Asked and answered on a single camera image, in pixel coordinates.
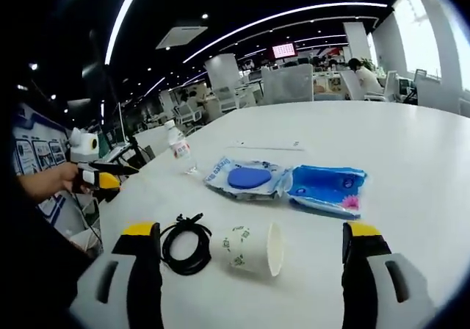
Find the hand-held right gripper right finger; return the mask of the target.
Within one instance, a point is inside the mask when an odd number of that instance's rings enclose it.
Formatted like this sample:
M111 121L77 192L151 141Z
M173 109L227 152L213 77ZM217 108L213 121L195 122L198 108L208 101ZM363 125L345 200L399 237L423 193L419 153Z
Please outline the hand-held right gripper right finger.
M427 280L375 227L343 224L343 328L424 328L436 309Z

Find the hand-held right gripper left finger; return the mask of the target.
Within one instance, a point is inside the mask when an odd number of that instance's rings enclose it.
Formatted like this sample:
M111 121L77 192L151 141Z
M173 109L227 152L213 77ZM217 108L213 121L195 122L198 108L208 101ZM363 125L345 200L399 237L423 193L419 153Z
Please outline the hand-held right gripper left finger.
M69 307L80 328L162 328L160 224L130 225L77 282Z

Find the person's left hand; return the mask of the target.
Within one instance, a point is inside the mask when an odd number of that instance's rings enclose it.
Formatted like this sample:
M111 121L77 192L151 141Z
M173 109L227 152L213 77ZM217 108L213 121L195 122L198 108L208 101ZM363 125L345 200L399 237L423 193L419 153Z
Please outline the person's left hand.
M69 192L75 192L74 181L79 175L78 166L71 162L66 162L58 166L59 179L62 182L62 187Z

